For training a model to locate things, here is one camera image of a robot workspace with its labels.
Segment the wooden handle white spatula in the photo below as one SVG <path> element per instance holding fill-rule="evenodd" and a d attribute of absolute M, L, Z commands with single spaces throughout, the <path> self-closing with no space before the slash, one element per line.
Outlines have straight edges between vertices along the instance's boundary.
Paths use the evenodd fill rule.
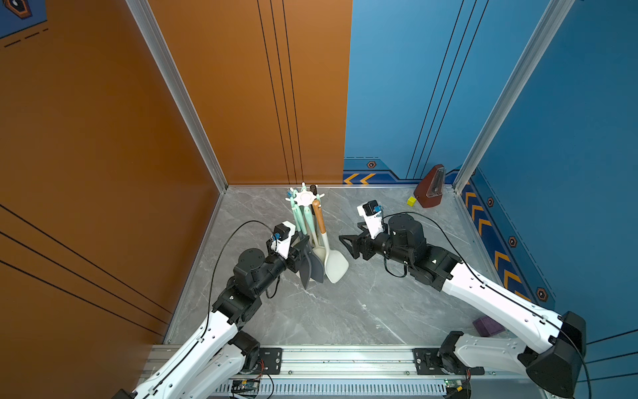
<path fill-rule="evenodd" d="M 349 262 L 345 256 L 336 249 L 332 249 L 327 234 L 327 229 L 322 212 L 322 204 L 319 199 L 315 199 L 312 202 L 312 207 L 317 217 L 317 224 L 319 226 L 322 241 L 325 249 L 324 267 L 326 276 L 333 284 L 338 283 L 346 274 L 349 269 Z"/>

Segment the white utensil rack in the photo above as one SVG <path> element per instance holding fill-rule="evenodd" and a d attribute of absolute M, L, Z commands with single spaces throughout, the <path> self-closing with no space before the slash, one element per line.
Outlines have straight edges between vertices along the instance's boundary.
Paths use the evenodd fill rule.
<path fill-rule="evenodd" d="M 295 200 L 298 206 L 312 206 L 312 202 L 314 200 L 319 200 L 321 197 L 322 196 L 314 196 L 310 189 L 304 183 L 302 183 L 302 188 L 300 190 L 291 188 L 287 193 L 287 201 L 289 201 L 291 204 L 291 200 Z"/>

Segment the mint handle white spatula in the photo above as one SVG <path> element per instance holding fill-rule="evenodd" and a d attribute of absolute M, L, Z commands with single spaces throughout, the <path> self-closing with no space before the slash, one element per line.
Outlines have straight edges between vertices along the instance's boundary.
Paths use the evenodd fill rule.
<path fill-rule="evenodd" d="M 310 236 L 312 239 L 312 245 L 313 245 L 313 252 L 315 254 L 315 256 L 317 256 L 319 258 L 320 264 L 321 264 L 321 273 L 322 276 L 325 275 L 325 257 L 326 257 L 326 250 L 323 246 L 321 246 L 319 244 L 318 241 L 318 237 L 317 237 L 317 232 L 316 232 L 316 226 L 315 226 L 315 220 L 313 218 L 313 214 L 311 211 L 312 206 L 308 205 L 308 206 L 304 206 L 304 218 L 305 221 L 307 223 L 307 227 L 308 227 L 308 231 L 310 232 Z"/>

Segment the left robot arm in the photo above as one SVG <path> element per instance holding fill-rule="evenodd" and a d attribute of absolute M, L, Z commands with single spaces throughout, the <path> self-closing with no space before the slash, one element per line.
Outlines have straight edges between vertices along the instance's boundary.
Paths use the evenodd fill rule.
<path fill-rule="evenodd" d="M 287 270 L 311 274 L 309 236 L 290 231 L 267 245 L 266 253 L 242 252 L 234 276 L 186 343 L 132 392 L 121 389 L 114 397 L 207 398 L 242 370 L 254 370 L 260 344 L 242 329 L 261 307 L 262 294 Z"/>

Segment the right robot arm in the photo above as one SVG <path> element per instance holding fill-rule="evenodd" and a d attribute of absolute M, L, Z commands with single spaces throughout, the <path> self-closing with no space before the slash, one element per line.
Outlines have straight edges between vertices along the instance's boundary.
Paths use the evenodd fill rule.
<path fill-rule="evenodd" d="M 439 350 L 443 369 L 516 372 L 549 394 L 575 396 L 580 375 L 588 372 L 584 318 L 528 302 L 484 277 L 459 254 L 429 244 L 422 224 L 408 212 L 394 214 L 375 227 L 365 222 L 358 226 L 360 234 L 339 238 L 353 258 L 380 255 L 400 263 L 405 276 L 473 306 L 514 335 L 505 339 L 450 332 Z"/>

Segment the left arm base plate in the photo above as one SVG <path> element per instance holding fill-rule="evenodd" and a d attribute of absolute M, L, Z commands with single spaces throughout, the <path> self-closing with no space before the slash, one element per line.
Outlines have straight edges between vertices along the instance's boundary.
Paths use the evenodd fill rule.
<path fill-rule="evenodd" d="M 283 349 L 281 347 L 261 347 L 247 355 L 240 374 L 279 375 L 282 366 Z"/>

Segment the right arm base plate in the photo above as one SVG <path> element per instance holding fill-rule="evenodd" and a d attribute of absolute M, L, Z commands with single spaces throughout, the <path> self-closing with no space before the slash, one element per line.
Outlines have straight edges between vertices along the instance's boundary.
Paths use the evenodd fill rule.
<path fill-rule="evenodd" d="M 455 355 L 441 355 L 438 348 L 418 347 L 412 350 L 412 354 L 418 375 L 485 375 L 483 367 L 466 367 Z"/>

